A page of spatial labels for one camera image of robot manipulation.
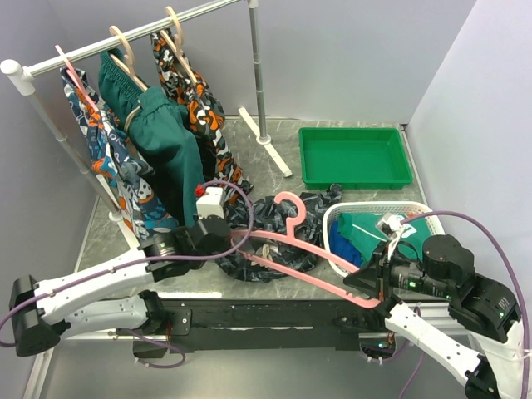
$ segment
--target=clothing rack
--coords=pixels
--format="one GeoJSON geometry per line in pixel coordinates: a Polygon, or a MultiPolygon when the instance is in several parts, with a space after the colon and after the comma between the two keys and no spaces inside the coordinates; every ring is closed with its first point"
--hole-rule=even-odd
{"type": "MultiPolygon", "coordinates": [[[[180,22],[188,21],[190,19],[199,17],[208,12],[213,12],[215,10],[218,10],[220,8],[226,7],[230,4],[239,1],[240,0],[214,0],[204,5],[191,8],[190,10],[180,12],[179,14],[177,14],[177,17],[180,22]]],[[[275,149],[271,146],[271,138],[269,137],[269,134],[266,131],[264,90],[259,52],[259,28],[257,24],[257,8],[259,6],[259,0],[247,1],[249,6],[249,19],[251,26],[252,46],[254,52],[255,89],[257,92],[259,126],[255,124],[251,117],[249,117],[249,114],[245,109],[240,108],[239,112],[257,136],[257,142],[261,145],[264,145],[265,149],[273,157],[273,160],[278,164],[283,174],[285,176],[290,176],[292,172],[277,154],[277,151],[275,151],[275,149]]],[[[149,23],[142,27],[131,29],[128,32],[124,32],[124,36],[126,37],[126,40],[130,42],[132,40],[148,36],[151,33],[158,32],[160,30],[173,26],[174,21],[171,17],[167,17],[160,19],[159,21],[149,23]]],[[[66,54],[66,58],[68,58],[70,62],[80,61],[85,58],[99,54],[100,52],[111,50],[112,48],[120,46],[120,44],[121,42],[119,37],[108,37],[107,39],[68,52],[66,54]]],[[[109,190],[109,187],[105,184],[103,180],[98,179],[98,177],[96,177],[92,173],[91,168],[85,162],[83,157],[81,157],[81,155],[76,151],[76,149],[71,146],[68,141],[68,136],[64,132],[62,132],[61,129],[58,127],[58,124],[54,121],[53,115],[48,111],[40,96],[36,93],[35,87],[32,84],[32,80],[34,80],[38,75],[54,71],[58,67],[63,67],[64,65],[65,63],[62,57],[53,57],[49,60],[39,62],[38,64],[35,64],[33,66],[21,66],[18,62],[14,60],[4,60],[2,63],[0,63],[0,71],[2,71],[3,74],[9,77],[13,85],[23,96],[28,97],[28,100],[32,104],[33,108],[35,108],[37,114],[45,122],[46,126],[50,129],[50,131],[55,136],[56,140],[60,143],[60,145],[63,147],[65,152],[74,160],[80,172],[87,177],[92,187],[100,196],[103,203],[109,208],[110,219],[118,223],[122,221],[121,212],[118,204],[116,203],[115,197],[109,190]]],[[[124,229],[122,229],[122,233],[125,234],[127,239],[127,235],[124,229]]]]}

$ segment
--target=wooden hanger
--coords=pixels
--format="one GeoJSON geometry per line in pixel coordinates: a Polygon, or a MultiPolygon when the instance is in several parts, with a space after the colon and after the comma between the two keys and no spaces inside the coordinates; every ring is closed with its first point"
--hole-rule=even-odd
{"type": "MultiPolygon", "coordinates": [[[[296,205],[296,208],[298,209],[298,215],[295,218],[286,218],[286,235],[279,234],[279,233],[273,233],[271,231],[255,230],[251,233],[250,237],[259,237],[261,239],[271,239],[275,241],[280,241],[285,244],[293,245],[298,248],[304,249],[305,251],[316,254],[320,258],[330,260],[334,262],[335,264],[337,264],[338,266],[348,270],[350,273],[356,273],[356,271],[358,271],[358,267],[356,267],[353,264],[350,264],[347,260],[342,259],[335,254],[327,252],[325,249],[321,249],[316,245],[312,245],[300,239],[296,239],[295,228],[299,226],[307,217],[307,209],[305,208],[305,204],[303,203],[303,201],[294,193],[283,191],[275,195],[275,198],[273,199],[275,204],[279,204],[282,200],[293,202],[296,205]]],[[[244,229],[233,230],[231,232],[231,237],[232,238],[242,237],[246,235],[246,231],[247,230],[244,230],[244,229]]],[[[258,264],[262,264],[263,266],[272,268],[274,270],[277,270],[278,272],[285,273],[289,276],[298,278],[307,283],[315,285],[316,287],[325,289],[326,291],[330,293],[334,293],[340,298],[343,298],[349,302],[355,303],[361,308],[365,308],[365,309],[375,308],[380,303],[379,300],[375,298],[365,299],[365,298],[356,297],[352,293],[348,293],[345,289],[339,288],[335,285],[322,281],[319,278],[315,278],[308,274],[299,272],[298,270],[294,270],[287,266],[283,266],[282,264],[277,264],[272,260],[261,258],[253,254],[248,254],[240,250],[239,252],[242,254],[242,256],[244,256],[248,260],[251,260],[258,264]]]]}
{"type": "Polygon", "coordinates": [[[168,46],[170,47],[170,50],[177,57],[177,61],[179,61],[181,66],[185,69],[185,72],[189,76],[192,83],[196,85],[198,83],[198,80],[196,79],[196,76],[194,75],[192,69],[190,69],[190,65],[183,57],[183,52],[181,51],[181,45],[183,44],[183,30],[181,29],[180,21],[179,19],[177,19],[177,15],[170,6],[166,7],[166,15],[168,15],[172,19],[172,21],[174,21],[177,33],[174,35],[174,40],[170,39],[166,31],[160,31],[160,35],[163,39],[166,40],[168,46]]]}
{"type": "Polygon", "coordinates": [[[124,60],[126,61],[126,64],[122,62],[117,56],[114,54],[109,54],[111,56],[111,59],[113,62],[131,78],[131,80],[142,90],[146,91],[148,90],[148,87],[144,84],[144,82],[137,77],[135,74],[135,68],[133,67],[133,64],[135,64],[135,54],[133,54],[133,50],[131,50],[130,43],[127,42],[126,37],[124,36],[124,33],[121,32],[120,29],[116,26],[109,27],[109,33],[112,36],[117,36],[120,39],[120,42],[122,43],[122,46],[126,50],[126,54],[124,54],[124,60]]]}
{"type": "Polygon", "coordinates": [[[74,69],[70,61],[68,61],[67,56],[65,55],[63,50],[59,47],[59,45],[56,45],[56,50],[61,56],[61,58],[63,59],[63,61],[65,62],[65,65],[67,68],[66,69],[67,75],[72,79],[72,82],[80,90],[81,94],[85,97],[87,103],[89,104],[89,106],[91,106],[94,112],[98,112],[100,109],[98,108],[96,103],[91,99],[91,97],[89,96],[89,93],[87,93],[85,86],[83,85],[83,82],[81,81],[79,75],[77,74],[76,70],[74,69]]]}

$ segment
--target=hook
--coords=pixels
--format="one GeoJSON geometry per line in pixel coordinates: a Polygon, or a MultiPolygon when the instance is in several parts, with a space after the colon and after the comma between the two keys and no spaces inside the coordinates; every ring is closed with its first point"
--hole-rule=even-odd
{"type": "Polygon", "coordinates": [[[142,90],[146,91],[148,90],[148,86],[144,84],[144,82],[139,79],[135,73],[135,68],[133,67],[133,64],[135,63],[135,54],[133,54],[133,50],[131,50],[130,43],[127,42],[126,37],[124,36],[124,33],[121,32],[118,27],[113,25],[112,27],[109,27],[109,33],[112,36],[117,36],[120,39],[120,42],[122,43],[122,46],[124,46],[126,50],[126,54],[124,54],[124,60],[126,61],[126,65],[124,65],[124,62],[118,59],[117,56],[114,54],[110,54],[111,59],[113,62],[122,70],[124,71],[127,76],[131,78],[131,80],[142,90]]]}
{"type": "Polygon", "coordinates": [[[81,81],[79,75],[77,75],[76,70],[68,60],[67,56],[63,52],[63,50],[59,47],[59,45],[56,45],[56,50],[63,59],[63,62],[65,62],[66,65],[66,73],[71,78],[72,82],[76,85],[76,87],[79,89],[83,97],[85,97],[86,102],[91,106],[92,110],[94,112],[98,112],[99,108],[96,105],[96,103],[91,99],[91,96],[89,96],[89,93],[86,91],[85,86],[83,85],[83,82],[81,81]]]}
{"type": "Polygon", "coordinates": [[[181,66],[185,69],[185,72],[189,76],[190,81],[192,81],[192,83],[196,85],[198,83],[198,80],[194,75],[194,71],[192,71],[192,69],[190,68],[189,63],[183,57],[183,52],[181,51],[181,45],[183,44],[183,31],[181,30],[181,24],[177,19],[177,15],[175,15],[175,12],[172,7],[168,6],[166,8],[166,14],[174,21],[177,33],[174,35],[174,40],[172,40],[168,36],[168,33],[165,30],[160,31],[159,34],[163,39],[165,39],[166,43],[168,43],[170,50],[177,57],[177,61],[179,61],[181,66]]]}
{"type": "Polygon", "coordinates": [[[283,200],[293,202],[298,208],[298,216],[295,218],[286,218],[286,235],[289,239],[295,239],[295,228],[307,218],[307,208],[305,208],[305,204],[297,195],[288,191],[283,191],[275,195],[273,202],[279,204],[283,200]]]}
{"type": "Polygon", "coordinates": [[[129,76],[131,79],[136,77],[135,74],[135,68],[133,67],[133,64],[135,64],[135,54],[133,54],[133,50],[131,50],[130,43],[127,42],[126,37],[124,36],[124,33],[121,32],[118,27],[113,25],[112,27],[109,27],[109,33],[112,36],[118,36],[120,39],[120,42],[122,43],[122,46],[124,46],[126,50],[126,54],[124,55],[124,59],[126,60],[127,69],[130,70],[129,76]]]}
{"type": "Polygon", "coordinates": [[[177,30],[177,33],[174,35],[175,47],[180,50],[181,46],[183,45],[183,30],[181,29],[180,20],[178,19],[177,14],[175,14],[172,7],[166,6],[165,10],[166,15],[169,16],[174,22],[175,29],[177,30]]]}

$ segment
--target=beige hanger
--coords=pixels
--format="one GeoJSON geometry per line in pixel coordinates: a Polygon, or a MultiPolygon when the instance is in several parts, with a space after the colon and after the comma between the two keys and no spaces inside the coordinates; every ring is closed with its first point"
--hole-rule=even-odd
{"type": "Polygon", "coordinates": [[[133,64],[135,64],[135,54],[133,54],[133,50],[131,50],[130,43],[127,42],[126,37],[124,36],[124,33],[121,32],[120,29],[116,26],[109,27],[109,33],[112,36],[117,36],[120,39],[120,42],[122,43],[122,46],[126,50],[126,54],[124,55],[124,60],[126,61],[126,64],[122,62],[117,56],[114,54],[109,54],[111,56],[111,59],[113,62],[122,70],[124,71],[127,76],[131,78],[131,80],[142,90],[146,91],[148,90],[148,87],[144,84],[144,82],[137,77],[135,74],[135,68],[133,67],[133,64]]]}
{"type": "Polygon", "coordinates": [[[170,39],[166,31],[160,31],[160,35],[163,39],[166,40],[168,46],[170,47],[170,50],[177,57],[177,61],[179,61],[181,66],[183,66],[186,74],[189,76],[192,83],[196,85],[198,83],[198,80],[196,79],[196,76],[194,75],[192,69],[190,69],[190,65],[183,57],[183,52],[181,51],[181,45],[183,44],[183,31],[181,29],[180,21],[177,18],[177,15],[175,15],[174,10],[170,6],[166,7],[166,15],[168,15],[172,19],[172,21],[174,21],[177,33],[174,35],[174,40],[170,39]]]}

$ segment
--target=table surface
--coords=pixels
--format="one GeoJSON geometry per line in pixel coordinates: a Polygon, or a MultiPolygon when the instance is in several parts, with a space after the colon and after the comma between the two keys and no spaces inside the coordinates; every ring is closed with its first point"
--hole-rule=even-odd
{"type": "MultiPolygon", "coordinates": [[[[250,195],[255,201],[266,195],[275,195],[280,191],[292,191],[300,194],[306,190],[302,180],[301,160],[299,154],[298,131],[305,126],[337,127],[396,127],[400,129],[403,145],[406,137],[399,125],[360,124],[327,121],[296,121],[286,119],[268,119],[268,133],[272,136],[275,149],[293,172],[293,176],[283,178],[277,166],[267,152],[258,145],[253,133],[240,119],[228,119],[224,127],[224,137],[229,148],[235,154],[249,177],[254,189],[250,195]]],[[[411,185],[402,190],[344,190],[342,202],[355,201],[416,201],[424,202],[420,182],[414,175],[411,185]]],[[[96,211],[87,235],[86,245],[81,256],[79,269],[89,268],[95,264],[112,259],[128,250],[126,241],[118,227],[107,217],[108,210],[101,202],[96,211]]],[[[328,261],[320,259],[314,270],[314,277],[345,288],[348,292],[356,290],[342,284],[342,278],[334,273],[328,261]]],[[[249,283],[235,280],[225,274],[215,263],[206,263],[198,271],[191,271],[185,276],[168,278],[149,286],[136,287],[130,292],[116,293],[117,297],[132,295],[142,289],[156,290],[162,298],[229,298],[229,299],[326,299],[337,298],[313,285],[295,278],[281,278],[270,283],[249,283]]],[[[409,299],[422,298],[421,295],[408,293],[409,299]]]]}

